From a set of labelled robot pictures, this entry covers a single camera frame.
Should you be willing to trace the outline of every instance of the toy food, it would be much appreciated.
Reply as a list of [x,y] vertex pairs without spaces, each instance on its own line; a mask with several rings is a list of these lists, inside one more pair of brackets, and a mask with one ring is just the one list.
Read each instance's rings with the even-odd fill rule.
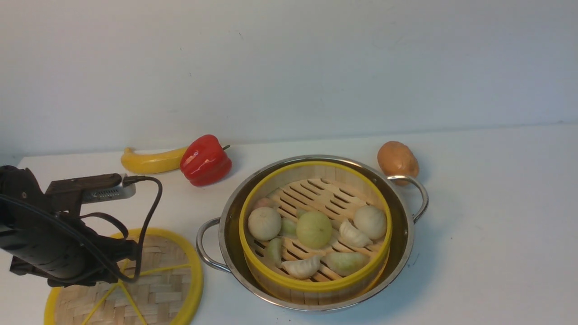
[[297,235],[297,224],[287,218],[281,220],[281,236],[295,237]]
[[233,163],[218,139],[206,134],[187,148],[180,160],[180,170],[194,186],[206,186],[221,180],[231,170]]
[[257,202],[255,202],[255,204],[253,205],[253,210],[257,208],[262,208],[263,206],[268,206],[270,208],[277,209],[280,205],[279,203],[273,201],[272,199],[264,197],[258,199]]
[[372,205],[365,205],[355,211],[353,222],[369,239],[378,239],[386,234],[386,216]]
[[369,262],[369,256],[361,253],[333,252],[324,256],[321,261],[327,265],[331,271],[341,275],[351,275]]
[[361,230],[353,227],[349,220],[341,223],[341,226],[339,226],[339,235],[344,244],[349,246],[361,248],[373,244],[371,239]]
[[187,150],[186,147],[156,154],[138,154],[131,148],[125,148],[120,163],[136,174],[156,174],[179,168],[179,162]]
[[331,221],[319,211],[306,212],[297,222],[297,239],[312,249],[320,249],[327,245],[332,231]]
[[[416,157],[408,146],[401,142],[386,142],[377,152],[377,163],[379,168],[387,176],[405,175],[417,177],[420,173],[420,166]],[[404,180],[394,181],[397,185],[407,185]]]
[[295,279],[311,278],[321,267],[321,257],[314,255],[304,260],[285,261],[281,266]]
[[282,246],[283,240],[281,238],[273,238],[269,242],[269,246],[265,249],[265,256],[269,258],[273,263],[275,263],[276,267],[281,267],[281,250],[283,249]]
[[276,210],[264,206],[251,212],[247,225],[255,239],[270,241],[281,231],[281,216]]

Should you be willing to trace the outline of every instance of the yellow steamer rim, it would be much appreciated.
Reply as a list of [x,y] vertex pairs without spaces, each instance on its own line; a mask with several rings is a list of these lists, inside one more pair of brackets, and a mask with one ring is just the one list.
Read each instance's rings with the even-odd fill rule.
[[[336,169],[340,169],[356,176],[358,179],[362,180],[375,194],[378,198],[379,202],[381,203],[382,211],[385,214],[386,222],[387,222],[387,229],[386,234],[383,239],[383,243],[375,255],[366,266],[361,268],[359,271],[349,275],[342,277],[340,279],[329,280],[325,282],[308,282],[304,280],[297,280],[293,278],[289,278],[287,276],[281,275],[276,273],[274,270],[270,269],[266,266],[259,258],[255,255],[252,251],[246,234],[246,223],[248,219],[248,212],[250,212],[251,206],[250,203],[254,202],[255,195],[262,189],[263,185],[268,183],[271,179],[276,176],[281,175],[289,170],[299,168],[299,167],[312,167],[312,166],[322,166],[322,167],[333,167]],[[340,164],[336,164],[333,162],[327,161],[303,161],[303,162],[296,162],[294,164],[282,167],[268,176],[264,177],[249,193],[247,199],[243,204],[243,208],[241,209],[240,213],[240,220],[239,220],[239,236],[241,245],[243,247],[243,252],[245,255],[245,259],[250,266],[253,266],[254,269],[261,274],[263,274],[266,278],[270,279],[271,281],[275,282],[277,285],[281,287],[285,287],[286,289],[290,290],[297,290],[302,292],[309,292],[309,293],[329,293],[332,291],[337,291],[341,289],[346,289],[354,284],[358,283],[359,281],[365,279],[366,277],[370,276],[372,273],[376,271],[377,268],[381,268],[381,271],[384,268],[384,264],[387,262],[390,243],[391,243],[391,236],[392,236],[392,218],[390,208],[387,204],[386,199],[383,197],[383,194],[379,191],[379,189],[364,175],[361,173],[349,168],[345,167]],[[371,285],[366,288],[364,291],[371,289],[373,286],[373,281]]]

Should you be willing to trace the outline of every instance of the white wall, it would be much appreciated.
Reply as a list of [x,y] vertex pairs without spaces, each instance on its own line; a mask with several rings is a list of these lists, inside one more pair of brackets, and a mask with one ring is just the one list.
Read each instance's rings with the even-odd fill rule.
[[577,17],[577,0],[4,0],[0,152],[572,121]]

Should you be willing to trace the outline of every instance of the woven bamboo lid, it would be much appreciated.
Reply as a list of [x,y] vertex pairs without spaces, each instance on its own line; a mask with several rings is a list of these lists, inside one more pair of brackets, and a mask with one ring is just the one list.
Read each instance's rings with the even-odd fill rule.
[[[140,229],[130,231],[137,240]],[[137,283],[98,283],[94,287],[52,289],[45,325],[186,325],[201,300],[201,262],[183,237],[149,228],[144,238],[141,277]],[[135,262],[119,263],[132,275]]]

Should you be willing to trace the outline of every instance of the steamer basket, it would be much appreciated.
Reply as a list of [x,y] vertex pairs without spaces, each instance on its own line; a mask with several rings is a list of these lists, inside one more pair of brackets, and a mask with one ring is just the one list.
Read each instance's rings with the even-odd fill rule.
[[[331,219],[334,228],[329,244],[320,250],[307,248],[297,239],[284,237],[284,261],[302,260],[329,252],[360,252],[370,257],[369,263],[345,277],[334,273],[323,263],[310,279],[290,277],[264,257],[269,242],[254,239],[248,231],[247,219],[252,207],[263,197],[280,205],[277,211],[283,218],[297,222],[297,209],[318,210]],[[364,205],[373,205],[384,212],[386,234],[365,248],[345,245],[339,238],[339,226],[346,219],[352,220],[356,209]],[[375,286],[376,279],[387,264],[392,219],[383,194],[361,173],[333,162],[304,161],[274,171],[253,188],[240,213],[239,236],[250,272],[271,295],[298,304],[325,305],[359,296]]]

